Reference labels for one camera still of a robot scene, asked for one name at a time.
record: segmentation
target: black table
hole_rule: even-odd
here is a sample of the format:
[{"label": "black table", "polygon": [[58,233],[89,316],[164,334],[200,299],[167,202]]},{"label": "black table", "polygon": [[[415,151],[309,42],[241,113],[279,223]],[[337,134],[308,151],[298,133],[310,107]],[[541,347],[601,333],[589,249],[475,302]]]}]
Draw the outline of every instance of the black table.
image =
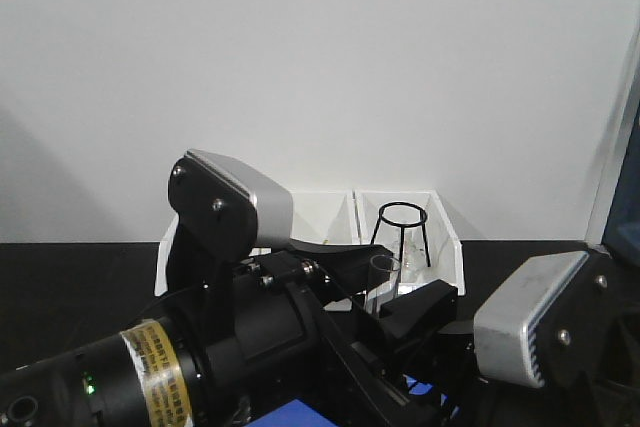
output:
[{"label": "black table", "polygon": [[[471,319],[527,258],[574,241],[463,242]],[[122,330],[154,299],[158,244],[0,244],[0,373]]]}]

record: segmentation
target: black wire stand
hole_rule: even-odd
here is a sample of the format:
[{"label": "black wire stand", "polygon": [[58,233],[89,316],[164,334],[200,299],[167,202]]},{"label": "black wire stand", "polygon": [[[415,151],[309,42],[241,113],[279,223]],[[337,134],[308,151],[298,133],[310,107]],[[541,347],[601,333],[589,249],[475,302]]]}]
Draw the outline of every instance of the black wire stand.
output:
[{"label": "black wire stand", "polygon": [[[391,219],[384,216],[384,212],[389,207],[394,207],[397,205],[401,205],[403,207],[409,207],[415,209],[420,214],[420,220],[417,222],[394,222]],[[400,229],[400,252],[398,253],[400,264],[402,265],[402,256],[404,255],[404,231],[407,229],[413,229],[415,227],[420,227],[422,230],[422,240],[424,242],[424,253],[427,258],[427,267],[431,267],[431,257],[429,256],[429,242],[427,241],[427,211],[422,207],[416,204],[412,204],[410,202],[389,202],[384,204],[380,209],[378,209],[378,220],[376,221],[376,227],[373,230],[373,235],[371,236],[371,244],[373,245],[376,240],[376,235],[378,235],[378,230],[380,229],[380,223],[384,222],[387,225],[392,227],[397,227]]]}]

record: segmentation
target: white plastic bin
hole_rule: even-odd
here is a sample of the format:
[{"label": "white plastic bin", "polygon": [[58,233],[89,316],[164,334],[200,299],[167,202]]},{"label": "white plastic bin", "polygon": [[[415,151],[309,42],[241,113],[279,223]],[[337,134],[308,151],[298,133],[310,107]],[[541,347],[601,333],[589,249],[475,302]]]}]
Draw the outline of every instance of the white plastic bin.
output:
[{"label": "white plastic bin", "polygon": [[353,192],[292,192],[291,238],[315,244],[360,244]]},{"label": "white plastic bin", "polygon": [[[427,241],[431,267],[427,268],[430,279],[442,279],[458,288],[458,295],[465,295],[464,269],[462,263],[462,244],[447,217],[442,202],[435,191],[423,192],[374,192],[355,191],[356,209],[360,224],[362,243],[371,241],[373,230],[378,220],[381,206],[389,202],[409,202],[416,204],[427,212]],[[376,243],[380,243],[390,250],[397,248],[397,241],[389,234],[384,234],[381,227],[376,236]],[[400,292],[407,293],[424,285],[424,283],[401,283]]]}]

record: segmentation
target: screw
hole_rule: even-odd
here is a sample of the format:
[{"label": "screw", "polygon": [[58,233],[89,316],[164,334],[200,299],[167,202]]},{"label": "screw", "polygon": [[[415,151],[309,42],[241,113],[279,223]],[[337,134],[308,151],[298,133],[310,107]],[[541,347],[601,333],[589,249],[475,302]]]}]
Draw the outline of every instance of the screw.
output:
[{"label": "screw", "polygon": [[220,212],[223,207],[224,207],[224,200],[222,199],[215,199],[211,204],[211,208],[213,209],[214,212]]},{"label": "screw", "polygon": [[560,329],[558,331],[558,342],[565,347],[568,347],[571,344],[571,334],[567,329]]},{"label": "screw", "polygon": [[182,177],[184,174],[186,174],[187,171],[184,170],[184,167],[181,167],[179,165],[176,165],[173,170],[171,171],[171,175],[173,177]]},{"label": "screw", "polygon": [[260,277],[260,284],[265,288],[271,287],[273,285],[273,281],[273,275],[263,275]]},{"label": "screw", "polygon": [[598,275],[595,279],[593,279],[595,284],[601,289],[605,290],[608,287],[607,278],[604,275]]},{"label": "screw", "polygon": [[302,261],[302,270],[304,270],[304,274],[307,277],[311,277],[313,273],[316,271],[318,264],[316,264],[313,260],[303,260]]},{"label": "screw", "polygon": [[247,264],[247,268],[249,269],[249,272],[251,272],[252,274],[258,274],[260,273],[260,264],[258,262],[249,262]]}]

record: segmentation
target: warning label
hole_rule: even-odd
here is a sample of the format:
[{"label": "warning label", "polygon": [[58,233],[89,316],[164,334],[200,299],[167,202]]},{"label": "warning label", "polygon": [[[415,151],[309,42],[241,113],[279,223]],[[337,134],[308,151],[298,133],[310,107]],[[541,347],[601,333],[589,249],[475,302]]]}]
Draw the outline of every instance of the warning label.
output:
[{"label": "warning label", "polygon": [[120,335],[138,374],[151,427],[192,427],[182,370],[162,326],[148,320]]}]

